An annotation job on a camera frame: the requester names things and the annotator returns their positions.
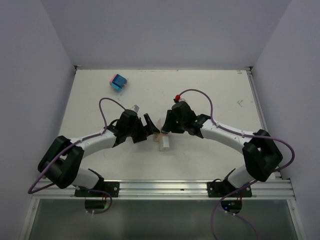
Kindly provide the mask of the blue pink cube socket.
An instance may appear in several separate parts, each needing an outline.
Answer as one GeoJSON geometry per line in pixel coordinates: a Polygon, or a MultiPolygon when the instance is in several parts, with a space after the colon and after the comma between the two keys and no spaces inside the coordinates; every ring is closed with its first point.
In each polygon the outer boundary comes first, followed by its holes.
{"type": "Polygon", "coordinates": [[[128,83],[128,79],[123,77],[120,74],[115,74],[110,82],[109,85],[116,91],[120,92],[128,83]]]}

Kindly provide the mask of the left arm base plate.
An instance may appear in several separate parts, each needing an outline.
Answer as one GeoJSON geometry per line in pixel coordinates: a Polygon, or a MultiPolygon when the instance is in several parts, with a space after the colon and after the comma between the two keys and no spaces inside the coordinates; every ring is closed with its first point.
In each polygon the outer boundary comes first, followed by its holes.
{"type": "Polygon", "coordinates": [[[117,198],[120,191],[120,183],[118,181],[101,181],[98,182],[92,189],[79,187],[75,190],[75,197],[84,198],[99,198],[105,197],[108,193],[112,198],[117,198]]]}

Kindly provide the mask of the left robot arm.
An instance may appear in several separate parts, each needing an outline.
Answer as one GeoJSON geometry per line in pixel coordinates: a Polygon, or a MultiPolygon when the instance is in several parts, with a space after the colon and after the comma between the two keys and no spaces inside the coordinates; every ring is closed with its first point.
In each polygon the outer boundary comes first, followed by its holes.
{"type": "Polygon", "coordinates": [[[117,147],[127,138],[139,143],[160,133],[147,113],[143,117],[145,124],[135,111],[126,109],[119,119],[92,135],[74,139],[58,136],[38,164],[39,177],[49,179],[60,189],[78,187],[86,197],[113,197],[115,194],[108,190],[113,191],[114,187],[107,186],[96,171],[81,168],[81,162],[101,150],[117,147]]]}

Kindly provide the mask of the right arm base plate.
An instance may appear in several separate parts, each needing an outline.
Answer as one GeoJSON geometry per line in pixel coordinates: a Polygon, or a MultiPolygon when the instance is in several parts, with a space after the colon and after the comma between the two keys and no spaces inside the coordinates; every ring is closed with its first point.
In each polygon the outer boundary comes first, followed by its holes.
{"type": "MultiPolygon", "coordinates": [[[[227,180],[221,180],[219,178],[207,182],[206,189],[209,198],[222,198],[225,195],[230,194],[231,192],[236,190],[236,188],[232,186],[227,180]]],[[[236,193],[231,195],[232,198],[250,198],[252,196],[253,194],[250,187],[247,187],[243,190],[238,190],[236,193]]]]}

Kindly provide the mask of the beige cube socket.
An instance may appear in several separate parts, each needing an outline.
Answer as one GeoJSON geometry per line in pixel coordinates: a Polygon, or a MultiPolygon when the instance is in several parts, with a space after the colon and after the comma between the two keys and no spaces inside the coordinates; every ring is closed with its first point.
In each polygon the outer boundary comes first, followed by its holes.
{"type": "Polygon", "coordinates": [[[164,118],[160,118],[157,123],[156,123],[156,127],[158,128],[158,130],[160,131],[160,133],[156,133],[154,136],[153,136],[153,141],[154,142],[159,142],[162,138],[166,137],[168,138],[169,137],[169,134],[168,133],[163,133],[162,132],[162,127],[163,125],[165,124],[165,119],[164,118]]]}

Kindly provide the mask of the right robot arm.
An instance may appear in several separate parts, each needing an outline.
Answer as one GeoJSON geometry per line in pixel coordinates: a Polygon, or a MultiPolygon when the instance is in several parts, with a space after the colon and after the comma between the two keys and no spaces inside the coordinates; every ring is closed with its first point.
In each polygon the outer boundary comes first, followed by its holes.
{"type": "Polygon", "coordinates": [[[267,131],[227,130],[226,126],[213,123],[209,115],[197,115],[185,101],[175,103],[166,113],[162,133],[183,134],[213,140],[226,145],[243,155],[244,165],[233,169],[222,181],[212,181],[212,189],[219,194],[235,196],[241,187],[252,182],[266,182],[283,155],[270,139],[267,131]]]}

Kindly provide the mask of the aluminium mounting rail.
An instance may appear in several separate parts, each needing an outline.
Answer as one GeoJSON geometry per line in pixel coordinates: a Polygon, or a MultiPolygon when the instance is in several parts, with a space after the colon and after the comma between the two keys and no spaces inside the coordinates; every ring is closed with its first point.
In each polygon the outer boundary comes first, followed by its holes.
{"type": "MultiPolygon", "coordinates": [[[[209,197],[213,192],[208,180],[115,180],[116,186],[107,192],[115,194],[115,200],[218,200],[209,197]]],[[[101,194],[80,196],[76,188],[60,189],[51,186],[31,195],[32,199],[50,200],[102,200],[101,194]]],[[[236,193],[234,199],[294,200],[295,193],[290,180],[274,179],[257,182],[236,193]]]]}

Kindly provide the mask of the white charger plug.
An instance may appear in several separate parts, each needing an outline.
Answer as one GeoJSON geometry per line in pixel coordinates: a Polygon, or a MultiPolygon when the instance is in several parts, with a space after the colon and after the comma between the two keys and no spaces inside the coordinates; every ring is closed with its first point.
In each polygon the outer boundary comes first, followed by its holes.
{"type": "Polygon", "coordinates": [[[165,152],[170,149],[170,139],[167,135],[164,135],[159,140],[159,151],[165,152]]]}

